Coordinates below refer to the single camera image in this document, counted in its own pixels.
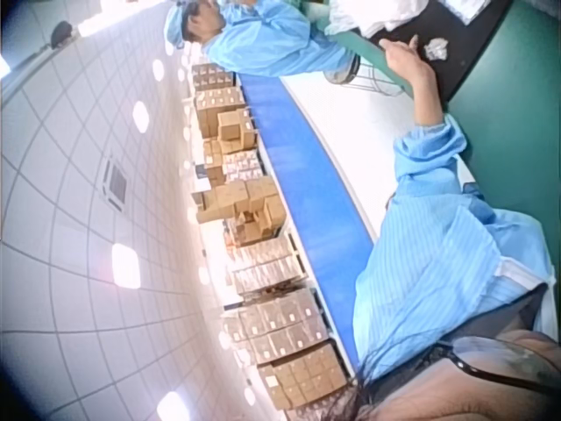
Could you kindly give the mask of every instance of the air vent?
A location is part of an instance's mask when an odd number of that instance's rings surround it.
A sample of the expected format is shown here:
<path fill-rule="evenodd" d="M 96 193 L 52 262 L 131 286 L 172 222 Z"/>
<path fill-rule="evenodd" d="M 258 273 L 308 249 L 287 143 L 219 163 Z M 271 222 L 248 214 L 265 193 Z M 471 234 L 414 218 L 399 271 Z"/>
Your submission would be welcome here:
<path fill-rule="evenodd" d="M 128 181 L 123 170 L 109 158 L 105 162 L 102 192 L 111 206 L 121 213 L 127 213 L 127 186 Z"/>

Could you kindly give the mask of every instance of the fluorescent light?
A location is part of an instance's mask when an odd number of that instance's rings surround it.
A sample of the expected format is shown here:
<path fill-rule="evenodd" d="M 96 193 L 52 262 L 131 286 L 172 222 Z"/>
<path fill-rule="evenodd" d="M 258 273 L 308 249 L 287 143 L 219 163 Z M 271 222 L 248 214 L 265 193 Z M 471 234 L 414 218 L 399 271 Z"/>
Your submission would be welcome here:
<path fill-rule="evenodd" d="M 8 63 L 6 63 L 6 60 L 4 60 L 4 57 L 2 57 L 2 55 L 0 55 L 0 79 L 2 79 L 4 76 L 9 74 L 10 71 L 11 71 L 10 66 L 8 66 Z"/>
<path fill-rule="evenodd" d="M 207 268 L 199 268 L 199 280 L 202 285 L 210 284 L 210 274 Z"/>
<path fill-rule="evenodd" d="M 148 110 L 142 101 L 137 101 L 132 109 L 132 119 L 134 124 L 137 125 L 138 131 L 146 133 L 148 125 L 150 124 L 150 116 Z"/>
<path fill-rule="evenodd" d="M 170 42 L 166 41 L 166 54 L 172 55 L 173 53 L 174 53 L 174 46 Z"/>
<path fill-rule="evenodd" d="M 183 400 L 176 392 L 169 392 L 158 403 L 156 409 L 161 421 L 189 421 L 191 416 L 183 403 Z"/>
<path fill-rule="evenodd" d="M 218 341 L 220 342 L 220 346 L 222 349 L 230 348 L 231 338 L 230 335 L 226 332 L 218 333 Z"/>
<path fill-rule="evenodd" d="M 253 390 L 245 388 L 244 396 L 247 403 L 249 403 L 249 406 L 253 406 L 255 404 L 255 394 L 253 393 Z"/>
<path fill-rule="evenodd" d="M 166 70 L 164 69 L 164 63 L 160 60 L 154 60 L 152 63 L 152 71 L 154 72 L 154 77 L 156 81 L 161 81 L 164 78 Z"/>
<path fill-rule="evenodd" d="M 137 252 L 116 243 L 111 251 L 111 266 L 115 284 L 123 288 L 140 288 L 140 266 Z"/>

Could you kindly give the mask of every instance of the worker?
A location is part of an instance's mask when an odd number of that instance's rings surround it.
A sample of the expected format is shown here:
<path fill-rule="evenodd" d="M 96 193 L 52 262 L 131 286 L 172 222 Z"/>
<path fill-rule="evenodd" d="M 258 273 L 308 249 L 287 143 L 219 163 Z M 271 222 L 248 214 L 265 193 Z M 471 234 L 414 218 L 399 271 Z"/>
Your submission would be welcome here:
<path fill-rule="evenodd" d="M 185 41 L 200 43 L 212 62 L 247 75 L 323 71 L 330 82 L 344 84 L 358 73 L 359 57 L 327 39 L 293 5 L 281 0 L 244 1 L 253 5 L 178 3 L 167 14 L 165 37 L 177 48 Z"/>
<path fill-rule="evenodd" d="M 394 143 L 380 238 L 356 282 L 356 384 L 325 421 L 561 419 L 554 270 L 535 219 L 460 186 L 465 135 L 435 73 L 383 39 L 413 90 L 415 129 Z"/>

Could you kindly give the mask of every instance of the blue cap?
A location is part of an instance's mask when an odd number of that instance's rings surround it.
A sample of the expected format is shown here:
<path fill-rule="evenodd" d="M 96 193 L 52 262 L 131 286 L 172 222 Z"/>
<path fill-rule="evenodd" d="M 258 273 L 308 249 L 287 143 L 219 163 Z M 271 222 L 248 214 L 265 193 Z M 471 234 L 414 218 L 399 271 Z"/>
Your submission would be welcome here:
<path fill-rule="evenodd" d="M 182 49 L 185 46 L 183 41 L 183 15 L 189 3 L 196 0 L 188 0 L 187 2 L 177 2 L 167 13 L 166 23 L 164 24 L 164 37 L 167 42 L 172 44 L 177 49 Z"/>

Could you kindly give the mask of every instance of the plastic bag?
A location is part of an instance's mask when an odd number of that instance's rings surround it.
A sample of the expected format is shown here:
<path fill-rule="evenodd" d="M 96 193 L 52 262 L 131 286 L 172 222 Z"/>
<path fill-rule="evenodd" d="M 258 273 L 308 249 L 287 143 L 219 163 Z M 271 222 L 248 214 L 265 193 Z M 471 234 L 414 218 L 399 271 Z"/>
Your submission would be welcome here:
<path fill-rule="evenodd" d="M 370 38 L 386 28 L 392 31 L 418 16 L 429 0 L 331 0 L 330 24 L 327 35 L 359 28 L 363 37 Z"/>
<path fill-rule="evenodd" d="M 449 11 L 469 25 L 488 5 L 491 0 L 438 0 Z"/>

